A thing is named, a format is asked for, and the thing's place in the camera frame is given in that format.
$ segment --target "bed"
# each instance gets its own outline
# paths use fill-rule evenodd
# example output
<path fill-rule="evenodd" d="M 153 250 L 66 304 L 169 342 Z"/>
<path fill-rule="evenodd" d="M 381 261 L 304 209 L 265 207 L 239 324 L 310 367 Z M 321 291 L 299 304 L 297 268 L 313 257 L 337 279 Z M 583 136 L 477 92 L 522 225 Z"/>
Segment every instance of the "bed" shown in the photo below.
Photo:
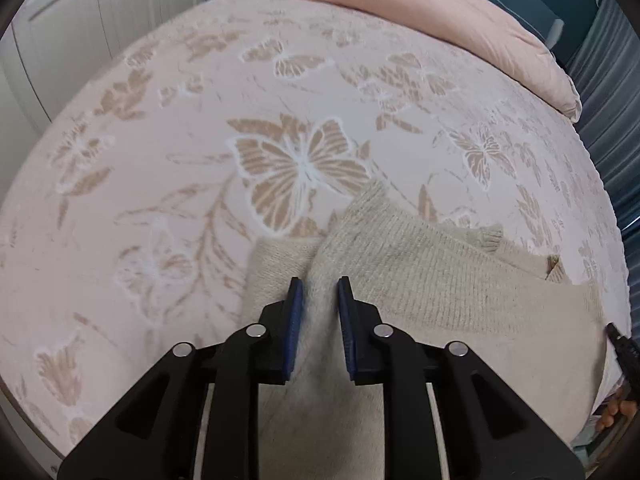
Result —
<path fill-rule="evenodd" d="M 235 328 L 262 236 L 322 235 L 371 178 L 500 223 L 629 332 L 609 198 L 570 119 L 485 60 L 311 0 L 211 0 L 69 103 L 0 216 L 0 376 L 66 454 L 175 342 Z M 619 370 L 610 354 L 595 403 Z"/>

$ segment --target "curtain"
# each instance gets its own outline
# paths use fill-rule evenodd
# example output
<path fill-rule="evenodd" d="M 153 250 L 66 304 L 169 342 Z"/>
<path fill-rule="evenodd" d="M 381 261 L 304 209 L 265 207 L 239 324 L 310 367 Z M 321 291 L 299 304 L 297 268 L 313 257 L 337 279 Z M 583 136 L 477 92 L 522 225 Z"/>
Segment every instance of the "curtain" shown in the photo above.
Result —
<path fill-rule="evenodd" d="M 575 129 L 622 232 L 632 333 L 640 341 L 640 39 L 615 0 L 602 0 L 568 72 L 583 106 Z"/>

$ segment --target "triangular cutout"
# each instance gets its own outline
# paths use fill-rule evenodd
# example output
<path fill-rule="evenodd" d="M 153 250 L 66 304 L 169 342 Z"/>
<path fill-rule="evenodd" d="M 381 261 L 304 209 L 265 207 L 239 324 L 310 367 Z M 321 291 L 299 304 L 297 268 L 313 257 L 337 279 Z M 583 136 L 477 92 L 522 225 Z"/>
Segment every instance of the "triangular cutout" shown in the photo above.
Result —
<path fill-rule="evenodd" d="M 162 397 L 169 385 L 169 375 L 156 377 L 127 408 L 118 415 L 115 424 L 120 431 L 148 439 L 156 422 Z"/>
<path fill-rule="evenodd" d="M 482 375 L 472 374 L 471 381 L 478 395 L 489 433 L 495 440 L 525 429 L 526 423 L 523 418 Z"/>

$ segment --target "beige sweater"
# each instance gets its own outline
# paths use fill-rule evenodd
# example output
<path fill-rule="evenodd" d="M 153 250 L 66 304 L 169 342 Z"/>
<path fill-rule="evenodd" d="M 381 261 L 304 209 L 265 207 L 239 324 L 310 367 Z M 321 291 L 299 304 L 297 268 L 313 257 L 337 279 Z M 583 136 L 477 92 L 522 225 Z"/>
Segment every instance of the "beige sweater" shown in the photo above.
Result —
<path fill-rule="evenodd" d="M 344 361 L 335 284 L 416 341 L 466 342 L 565 441 L 590 414 L 606 342 L 593 283 L 571 285 L 558 258 L 533 256 L 480 230 L 429 224 L 398 209 L 374 182 L 325 239 L 262 240 L 248 272 L 242 322 L 305 282 L 296 369 L 260 388 L 265 480 L 383 477 L 380 386 L 355 387 Z"/>

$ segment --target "metal rivet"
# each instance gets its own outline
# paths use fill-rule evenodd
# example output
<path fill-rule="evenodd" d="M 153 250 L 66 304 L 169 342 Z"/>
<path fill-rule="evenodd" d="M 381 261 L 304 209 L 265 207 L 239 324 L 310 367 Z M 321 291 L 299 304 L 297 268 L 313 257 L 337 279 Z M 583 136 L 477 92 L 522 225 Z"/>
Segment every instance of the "metal rivet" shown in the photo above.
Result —
<path fill-rule="evenodd" d="M 449 352 L 457 357 L 462 357 L 463 355 L 466 355 L 467 352 L 469 352 L 469 347 L 463 342 L 454 341 L 449 345 Z"/>
<path fill-rule="evenodd" d="M 176 357 L 187 357 L 193 348 L 189 343 L 178 343 L 174 346 L 174 355 Z"/>
<path fill-rule="evenodd" d="M 262 337 L 267 333 L 267 327 L 261 324 L 249 325 L 246 328 L 246 334 L 249 337 Z"/>
<path fill-rule="evenodd" d="M 373 329 L 373 333 L 378 337 L 389 337 L 392 335 L 393 332 L 394 332 L 394 328 L 392 326 L 385 325 L 385 324 L 376 325 L 376 327 Z"/>

